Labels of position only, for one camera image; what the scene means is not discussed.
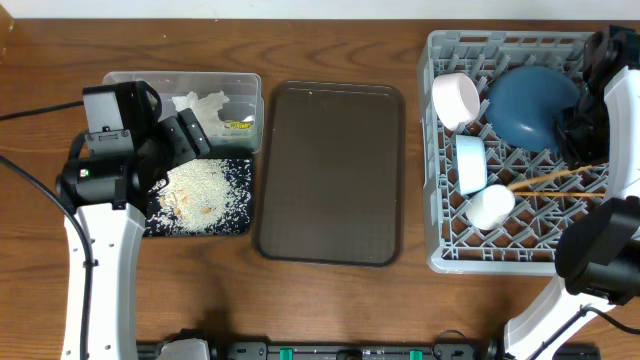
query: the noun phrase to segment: dish rack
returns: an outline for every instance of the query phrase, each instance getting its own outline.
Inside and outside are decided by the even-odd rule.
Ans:
[[[464,215],[470,196],[458,191],[455,133],[483,139],[487,186],[507,185],[566,169],[549,150],[529,152],[501,140],[483,114],[493,81],[519,66],[547,66],[581,82],[582,52],[591,33],[522,31],[434,31],[418,62],[419,105],[424,141],[423,202],[427,263],[439,273],[552,275],[562,231],[602,203],[601,198],[516,196],[503,226],[482,231]],[[452,132],[437,119],[431,84],[441,74],[464,72],[482,99],[480,115]],[[604,192],[607,165],[530,187],[529,191]]]

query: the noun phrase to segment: chopstick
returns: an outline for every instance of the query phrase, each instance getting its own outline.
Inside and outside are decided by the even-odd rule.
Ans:
[[[583,171],[583,170],[589,170],[592,167],[593,167],[592,165],[587,165],[587,166],[579,167],[579,168],[577,168],[575,170],[562,170],[562,171],[554,172],[554,173],[543,175],[543,176],[537,176],[537,177],[534,177],[534,178],[531,178],[531,179],[528,179],[528,180],[525,180],[525,181],[520,181],[520,182],[517,182],[517,183],[509,184],[507,186],[507,188],[509,190],[513,191],[513,190],[516,190],[516,189],[519,189],[519,188],[522,188],[522,187],[525,187],[525,186],[529,186],[531,184],[537,184],[537,183],[544,182],[544,181],[551,180],[551,179],[555,179],[555,178],[558,178],[558,177],[561,177],[561,176],[575,174],[575,173],[578,173],[578,172]]]
[[[514,191],[519,196],[573,196],[573,197],[604,197],[602,193],[568,193],[568,192],[551,192],[551,191]]]

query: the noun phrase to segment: scattered rice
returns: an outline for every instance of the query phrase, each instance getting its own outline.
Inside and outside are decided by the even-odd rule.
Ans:
[[[245,168],[250,166],[244,160]],[[239,230],[234,221],[247,218],[248,189],[238,186],[236,167],[228,160],[193,160],[168,173],[156,184],[160,211],[149,220],[156,231],[164,229],[171,235],[203,233],[221,227],[220,233],[233,234]]]

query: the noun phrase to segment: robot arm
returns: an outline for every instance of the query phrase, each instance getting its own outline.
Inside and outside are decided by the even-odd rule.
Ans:
[[[570,167],[609,159],[606,202],[567,228],[549,285],[505,329],[501,356],[550,360],[596,314],[640,294],[640,38],[610,27],[585,45],[587,89],[556,139]]]
[[[191,110],[158,122],[160,97],[144,82],[87,88],[83,94],[90,155],[78,158],[84,142],[74,141],[57,190],[90,239],[93,285],[83,339],[87,264],[78,233],[65,219],[70,271],[61,359],[134,360],[136,267],[148,192],[168,170],[208,153],[210,145]],[[88,354],[79,351],[82,341]],[[208,360],[203,344],[170,344],[160,358]]]

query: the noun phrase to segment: black tray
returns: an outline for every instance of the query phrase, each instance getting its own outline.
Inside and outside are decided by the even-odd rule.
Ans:
[[[402,243],[400,92],[291,81],[271,109],[256,249],[282,260],[393,262]]]

